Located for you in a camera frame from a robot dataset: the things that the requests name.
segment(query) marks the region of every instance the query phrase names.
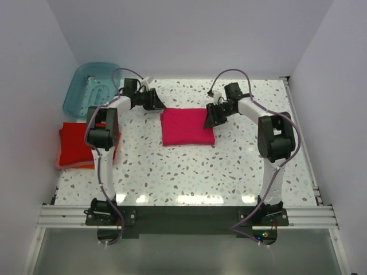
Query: speckled white tabletop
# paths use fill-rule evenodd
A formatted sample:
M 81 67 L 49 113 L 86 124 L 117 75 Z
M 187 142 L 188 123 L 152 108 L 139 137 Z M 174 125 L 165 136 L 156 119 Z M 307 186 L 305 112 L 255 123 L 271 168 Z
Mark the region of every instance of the speckled white tabletop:
M 215 90 L 244 80 L 218 80 Z M 153 87 L 167 107 L 205 108 L 211 80 L 155 80 Z M 291 107 L 283 81 L 252 80 L 255 98 L 274 111 Z M 257 125 L 233 115 L 214 129 L 215 146 L 162 146 L 160 112 L 142 107 L 119 117 L 122 132 L 114 165 L 114 184 L 120 205 L 255 205 L 263 184 L 263 161 L 257 150 Z M 94 170 L 69 169 L 58 180 L 57 205 L 88 205 L 99 191 Z M 316 205 L 303 151 L 284 173 L 286 206 Z

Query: red cloth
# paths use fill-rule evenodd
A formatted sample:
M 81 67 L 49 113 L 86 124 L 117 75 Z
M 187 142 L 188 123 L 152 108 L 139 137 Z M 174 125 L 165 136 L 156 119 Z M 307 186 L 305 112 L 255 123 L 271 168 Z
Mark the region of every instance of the red cloth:
M 86 123 L 64 122 L 59 130 L 61 146 L 56 162 L 57 168 L 94 168 L 92 150 L 84 143 Z
M 166 108 L 161 114 L 163 146 L 214 145 L 213 129 L 204 129 L 206 109 Z

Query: white wall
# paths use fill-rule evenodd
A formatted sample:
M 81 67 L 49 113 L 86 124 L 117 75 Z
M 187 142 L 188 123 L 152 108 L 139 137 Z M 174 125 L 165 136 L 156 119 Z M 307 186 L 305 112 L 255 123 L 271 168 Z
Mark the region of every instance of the white wall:
M 48 0 L 79 63 L 155 76 L 289 76 L 332 0 Z
M 55 188 L 62 104 L 76 60 L 45 0 L 0 8 L 0 273 L 20 274 Z
M 335 0 L 290 81 L 315 176 L 358 275 L 367 274 L 366 11 L 366 0 Z

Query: pink cloth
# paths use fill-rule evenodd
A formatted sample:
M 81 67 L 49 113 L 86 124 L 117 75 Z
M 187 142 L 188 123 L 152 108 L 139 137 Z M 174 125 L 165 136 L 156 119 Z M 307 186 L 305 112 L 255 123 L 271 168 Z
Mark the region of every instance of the pink cloth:
M 206 109 L 166 108 L 161 114 L 163 146 L 214 145 L 213 129 L 204 129 Z

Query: blue plastic tray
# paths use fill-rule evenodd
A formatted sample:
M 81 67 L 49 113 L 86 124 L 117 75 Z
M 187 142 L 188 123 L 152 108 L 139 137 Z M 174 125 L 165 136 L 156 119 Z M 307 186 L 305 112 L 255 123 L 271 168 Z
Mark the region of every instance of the blue plastic tray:
M 80 66 L 70 83 L 63 110 L 68 116 L 85 119 L 89 106 L 98 106 L 114 98 L 117 91 L 111 74 L 119 65 L 105 62 L 86 63 Z M 115 82 L 119 85 L 122 73 L 117 71 Z

